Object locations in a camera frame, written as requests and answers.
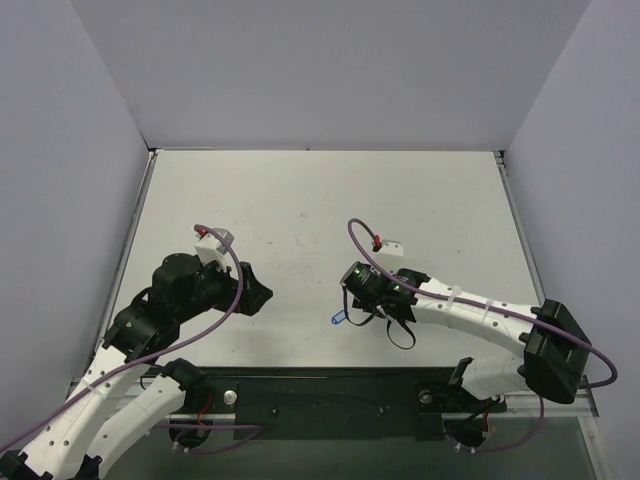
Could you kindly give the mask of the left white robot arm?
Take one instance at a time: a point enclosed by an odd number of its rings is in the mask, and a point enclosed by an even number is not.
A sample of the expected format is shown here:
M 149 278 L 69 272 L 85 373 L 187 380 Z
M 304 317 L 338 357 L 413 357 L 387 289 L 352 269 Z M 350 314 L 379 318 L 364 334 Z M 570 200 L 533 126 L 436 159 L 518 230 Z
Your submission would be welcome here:
M 211 309 L 253 316 L 273 292 L 249 263 L 235 279 L 224 263 L 172 254 L 154 271 L 152 283 L 120 311 L 93 362 L 66 402 L 21 450 L 1 457 L 7 479 L 101 479 L 115 461 L 163 417 L 192 412 L 211 397 L 202 370 L 184 359 L 164 366 L 147 390 L 124 408 L 128 389 L 179 338 L 183 323 Z

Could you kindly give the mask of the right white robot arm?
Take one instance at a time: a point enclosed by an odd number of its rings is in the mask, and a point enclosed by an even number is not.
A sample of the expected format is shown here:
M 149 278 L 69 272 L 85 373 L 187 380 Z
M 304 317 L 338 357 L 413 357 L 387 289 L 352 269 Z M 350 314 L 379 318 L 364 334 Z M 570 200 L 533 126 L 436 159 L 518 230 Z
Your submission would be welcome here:
M 413 324 L 444 326 L 503 348 L 501 358 L 460 360 L 447 383 L 449 402 L 468 409 L 518 391 L 571 404 L 579 390 L 591 344 L 568 308 L 546 300 L 540 306 L 496 302 L 401 269 L 390 280 L 356 262 L 340 281 L 353 306 L 408 330 Z

